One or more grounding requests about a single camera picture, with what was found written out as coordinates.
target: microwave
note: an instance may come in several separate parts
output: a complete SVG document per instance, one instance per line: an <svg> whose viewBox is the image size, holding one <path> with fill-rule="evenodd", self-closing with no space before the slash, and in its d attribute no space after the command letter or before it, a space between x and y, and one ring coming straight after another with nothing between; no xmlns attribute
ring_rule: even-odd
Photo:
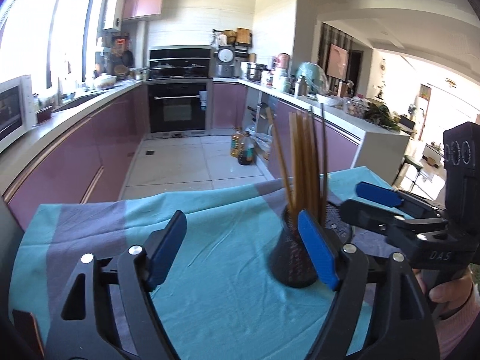
<svg viewBox="0 0 480 360"><path fill-rule="evenodd" d="M20 76L0 83L0 152L36 123L31 76Z"/></svg>

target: white countertop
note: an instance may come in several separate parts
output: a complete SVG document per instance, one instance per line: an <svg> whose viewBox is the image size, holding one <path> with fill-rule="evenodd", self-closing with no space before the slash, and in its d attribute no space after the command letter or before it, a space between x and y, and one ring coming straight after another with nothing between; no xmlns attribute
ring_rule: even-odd
<svg viewBox="0 0 480 360"><path fill-rule="evenodd" d="M77 107L54 112L51 119L34 127L16 140L0 154L0 193L3 195L18 174L62 133L95 110L140 85L142 81L119 82L117 87Z"/></svg>
<svg viewBox="0 0 480 360"><path fill-rule="evenodd" d="M310 106L313 106L313 112L320 116L321 108L320 103L315 100L311 100L305 96L295 97L289 93L280 92L271 86L261 85L258 82L248 81L245 79L235 79L235 78L213 78L214 83L239 83L246 85L250 88L257 89L268 95L272 95L281 100L284 100L292 105L296 105L299 108L306 110L310 109ZM366 133L374 134L393 134L393 135L405 135L401 131L390 131L383 127L375 126L373 123L369 123L366 120L359 119L352 115L348 115L343 112L341 109L325 106L325 119L330 123L339 126L341 129L347 131L348 133L354 135L355 137L362 140L365 137Z"/></svg>

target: stool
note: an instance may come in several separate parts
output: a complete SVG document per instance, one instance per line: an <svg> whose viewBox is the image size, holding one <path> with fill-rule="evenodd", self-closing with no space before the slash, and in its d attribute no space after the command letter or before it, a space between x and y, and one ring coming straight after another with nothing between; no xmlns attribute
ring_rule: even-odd
<svg viewBox="0 0 480 360"><path fill-rule="evenodd" d="M394 184L396 183L396 181L398 179L398 176L400 175L400 172L402 171L402 168L405 164L412 165L412 166L415 167L415 169L417 169L417 177L415 178L415 181L413 181L413 184L409 189L409 192L412 192L412 189L415 186L418 177L420 176L420 171L423 169L423 163L417 161L416 159L414 159L413 157L411 157L409 155L405 155L403 157L403 164L400 165L400 169L398 170L397 177L395 177L395 181L393 182Z"/></svg>

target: tile floor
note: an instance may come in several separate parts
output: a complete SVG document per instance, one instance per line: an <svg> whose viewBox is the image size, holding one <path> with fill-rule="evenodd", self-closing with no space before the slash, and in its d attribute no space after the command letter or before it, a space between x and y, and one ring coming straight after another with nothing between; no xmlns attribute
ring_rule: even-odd
<svg viewBox="0 0 480 360"><path fill-rule="evenodd" d="M266 180L255 164L242 166L230 155L230 136L144 140L122 198L216 190Z"/></svg>

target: metal screw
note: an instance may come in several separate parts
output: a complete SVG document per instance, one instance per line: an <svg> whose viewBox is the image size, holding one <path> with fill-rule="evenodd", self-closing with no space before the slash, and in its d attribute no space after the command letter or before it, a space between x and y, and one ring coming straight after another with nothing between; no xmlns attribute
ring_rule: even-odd
<svg viewBox="0 0 480 360"><path fill-rule="evenodd" d="M80 261L83 262L84 264L88 264L88 263L92 262L92 260L93 260L93 254L92 253L84 254L82 256L82 258L80 259Z"/></svg>
<svg viewBox="0 0 480 360"><path fill-rule="evenodd" d="M394 259L395 261L397 261L398 263L401 263L401 262L405 259L405 257L403 256L402 253L395 252L395 253L393 254L393 259Z"/></svg>
<svg viewBox="0 0 480 360"><path fill-rule="evenodd" d="M142 247L140 245L133 245L128 249L129 254L136 255L142 253Z"/></svg>
<svg viewBox="0 0 480 360"><path fill-rule="evenodd" d="M352 244L345 244L345 245L343 245L343 251L345 253L353 254L357 251L357 247L355 245L352 245Z"/></svg>

